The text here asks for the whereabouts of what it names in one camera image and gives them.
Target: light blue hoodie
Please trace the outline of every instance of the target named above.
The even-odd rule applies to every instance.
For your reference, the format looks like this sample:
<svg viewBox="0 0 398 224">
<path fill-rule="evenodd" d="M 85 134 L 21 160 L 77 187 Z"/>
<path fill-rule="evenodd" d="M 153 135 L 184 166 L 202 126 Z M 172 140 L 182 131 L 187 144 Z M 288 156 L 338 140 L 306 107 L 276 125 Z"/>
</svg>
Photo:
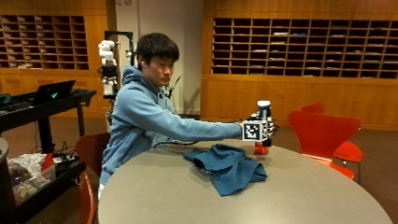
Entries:
<svg viewBox="0 0 398 224">
<path fill-rule="evenodd" d="M 155 87 L 130 65 L 123 69 L 123 86 L 117 93 L 111 117 L 99 178 L 102 185 L 121 165 L 160 141 L 240 137 L 235 123 L 211 123 L 175 115 L 163 88 Z"/>
</svg>

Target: blue cloth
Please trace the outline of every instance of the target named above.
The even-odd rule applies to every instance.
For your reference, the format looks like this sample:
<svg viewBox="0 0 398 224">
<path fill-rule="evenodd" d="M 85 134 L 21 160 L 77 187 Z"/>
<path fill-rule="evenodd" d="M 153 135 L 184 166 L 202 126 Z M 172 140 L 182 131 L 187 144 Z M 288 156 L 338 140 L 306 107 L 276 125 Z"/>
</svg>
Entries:
<svg viewBox="0 0 398 224">
<path fill-rule="evenodd" d="M 248 183 L 267 178 L 262 164 L 247 158 L 244 150 L 238 147 L 215 144 L 208 151 L 194 148 L 182 156 L 211 176 L 220 196 L 240 192 Z"/>
</svg>

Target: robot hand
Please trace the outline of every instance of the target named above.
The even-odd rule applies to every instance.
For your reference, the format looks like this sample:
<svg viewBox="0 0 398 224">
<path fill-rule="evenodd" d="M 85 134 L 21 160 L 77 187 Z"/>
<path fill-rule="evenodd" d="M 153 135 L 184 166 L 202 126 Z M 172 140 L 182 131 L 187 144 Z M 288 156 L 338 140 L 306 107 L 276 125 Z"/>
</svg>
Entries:
<svg viewBox="0 0 398 224">
<path fill-rule="evenodd" d="M 242 121 L 242 141 L 267 142 L 271 146 L 271 135 L 276 132 L 276 126 L 271 118 L 271 103 L 258 101 L 258 111 Z"/>
</svg>

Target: man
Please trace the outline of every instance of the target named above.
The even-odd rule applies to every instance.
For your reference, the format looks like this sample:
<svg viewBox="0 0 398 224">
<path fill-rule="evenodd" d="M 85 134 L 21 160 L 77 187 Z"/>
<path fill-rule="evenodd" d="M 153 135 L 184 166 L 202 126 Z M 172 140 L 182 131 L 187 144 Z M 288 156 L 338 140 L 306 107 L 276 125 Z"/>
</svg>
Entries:
<svg viewBox="0 0 398 224">
<path fill-rule="evenodd" d="M 222 140 L 240 137 L 238 123 L 182 119 L 164 95 L 179 50 L 163 34 L 143 35 L 137 43 L 138 69 L 123 69 L 123 86 L 115 97 L 110 141 L 103 151 L 99 191 L 122 164 L 158 142 Z"/>
</svg>

